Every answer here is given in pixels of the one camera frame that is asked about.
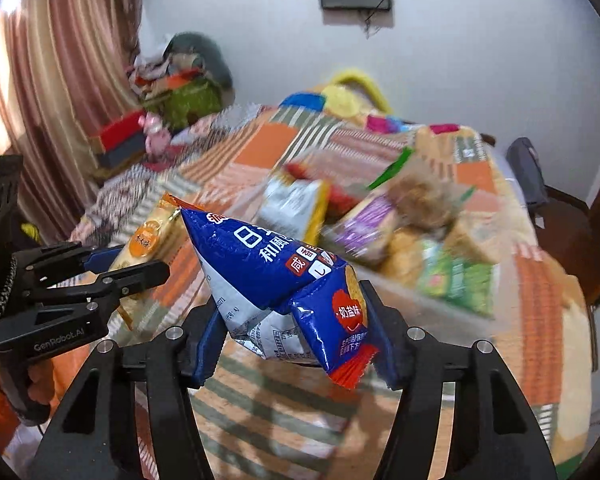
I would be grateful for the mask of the person left hand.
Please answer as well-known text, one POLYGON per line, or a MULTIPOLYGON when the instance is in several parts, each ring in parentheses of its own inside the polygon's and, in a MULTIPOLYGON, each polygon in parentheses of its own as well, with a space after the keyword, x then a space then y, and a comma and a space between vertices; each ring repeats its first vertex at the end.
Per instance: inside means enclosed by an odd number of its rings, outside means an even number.
POLYGON ((55 397, 55 367, 52 360, 32 364, 28 368, 31 385, 28 396, 39 404, 50 405, 55 397))

